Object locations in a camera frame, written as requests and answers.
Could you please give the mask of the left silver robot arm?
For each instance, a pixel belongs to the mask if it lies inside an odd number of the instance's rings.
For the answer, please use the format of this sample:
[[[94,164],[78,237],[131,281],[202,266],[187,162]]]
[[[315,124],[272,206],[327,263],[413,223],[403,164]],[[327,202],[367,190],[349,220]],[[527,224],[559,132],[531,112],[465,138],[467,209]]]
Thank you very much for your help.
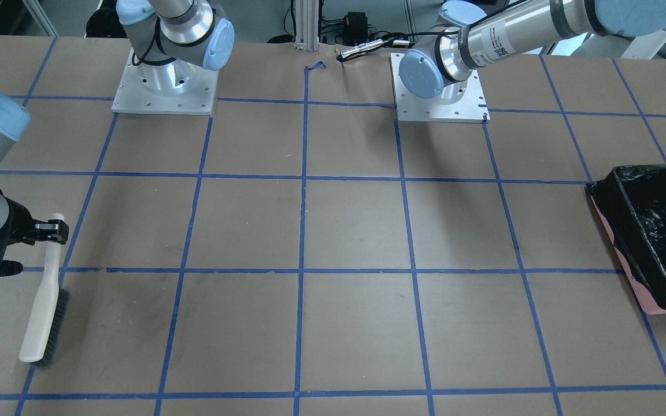
[[[666,28],[666,1],[520,1],[473,22],[445,2],[429,35],[397,66],[418,98],[436,98],[473,71],[576,35],[637,37]]]

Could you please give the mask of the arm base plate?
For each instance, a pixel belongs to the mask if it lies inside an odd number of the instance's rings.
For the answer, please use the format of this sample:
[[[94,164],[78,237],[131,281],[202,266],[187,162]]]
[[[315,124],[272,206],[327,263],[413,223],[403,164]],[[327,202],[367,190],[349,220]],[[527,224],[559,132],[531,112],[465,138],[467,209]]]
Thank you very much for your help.
[[[184,61],[140,64],[128,53],[112,111],[138,115],[212,115],[219,72]]]
[[[431,99],[413,95],[399,78],[403,53],[391,53],[390,64],[397,120],[404,122],[486,123],[491,116],[484,99],[483,87],[477,72],[470,79],[446,86]]]

